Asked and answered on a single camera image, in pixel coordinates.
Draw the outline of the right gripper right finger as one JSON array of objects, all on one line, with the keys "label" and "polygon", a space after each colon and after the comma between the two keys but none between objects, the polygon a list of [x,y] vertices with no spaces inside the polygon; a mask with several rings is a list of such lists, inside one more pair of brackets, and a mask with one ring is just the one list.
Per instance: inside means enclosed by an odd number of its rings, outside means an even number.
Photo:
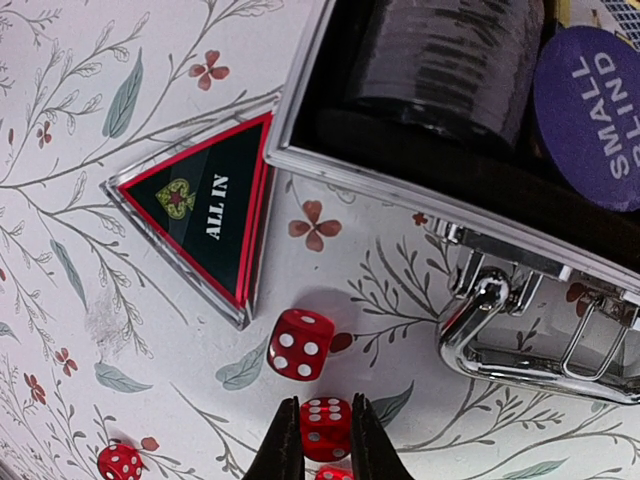
[{"label": "right gripper right finger", "polygon": [[404,465],[362,393],[356,393],[352,402],[351,460],[356,479],[404,478]]}]

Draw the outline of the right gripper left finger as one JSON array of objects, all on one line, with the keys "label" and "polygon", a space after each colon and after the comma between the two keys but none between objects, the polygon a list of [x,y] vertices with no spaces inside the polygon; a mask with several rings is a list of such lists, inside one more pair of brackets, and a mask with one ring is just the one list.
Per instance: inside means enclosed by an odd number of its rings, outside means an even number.
[{"label": "right gripper left finger", "polygon": [[300,405],[296,396],[284,399],[243,480],[300,480],[304,454]]}]

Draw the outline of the aluminium poker case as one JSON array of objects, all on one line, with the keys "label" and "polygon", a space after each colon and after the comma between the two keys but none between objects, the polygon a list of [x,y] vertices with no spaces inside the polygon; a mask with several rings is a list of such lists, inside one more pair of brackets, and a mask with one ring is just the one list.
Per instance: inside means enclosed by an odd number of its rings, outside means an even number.
[{"label": "aluminium poker case", "polygon": [[267,144],[280,169],[428,214],[457,248],[438,352],[477,379],[639,401],[639,223],[516,165],[343,107],[369,1],[317,1]]}]

